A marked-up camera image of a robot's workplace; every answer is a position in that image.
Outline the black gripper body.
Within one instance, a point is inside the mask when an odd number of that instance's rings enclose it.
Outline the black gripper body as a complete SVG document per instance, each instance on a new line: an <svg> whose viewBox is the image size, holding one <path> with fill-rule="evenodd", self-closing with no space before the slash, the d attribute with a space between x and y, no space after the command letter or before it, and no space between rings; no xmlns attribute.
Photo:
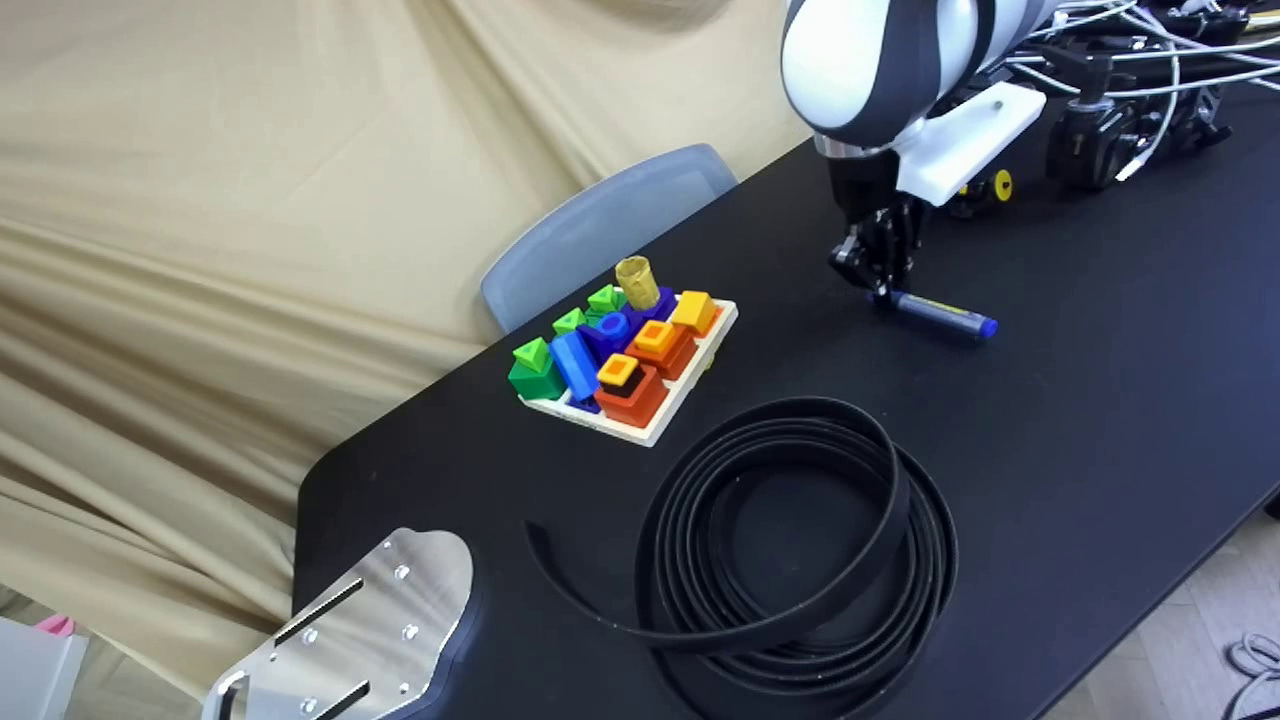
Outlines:
<svg viewBox="0 0 1280 720"><path fill-rule="evenodd" d="M855 237L874 273L883 265L889 246L907 246L926 234L927 210L897 187L900 158L834 159L834 199L846 211L846 237Z"/></svg>

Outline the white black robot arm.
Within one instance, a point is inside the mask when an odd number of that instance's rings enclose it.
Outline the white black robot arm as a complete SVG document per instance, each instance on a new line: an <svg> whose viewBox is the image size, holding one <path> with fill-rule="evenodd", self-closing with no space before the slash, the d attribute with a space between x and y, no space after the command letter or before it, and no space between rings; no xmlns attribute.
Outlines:
<svg viewBox="0 0 1280 720"><path fill-rule="evenodd" d="M1056 0L787 0L780 87L830 166L846 237L834 270L878 309L994 338L995 320L907 287L926 216L943 210L1047 98L995 82Z"/></svg>

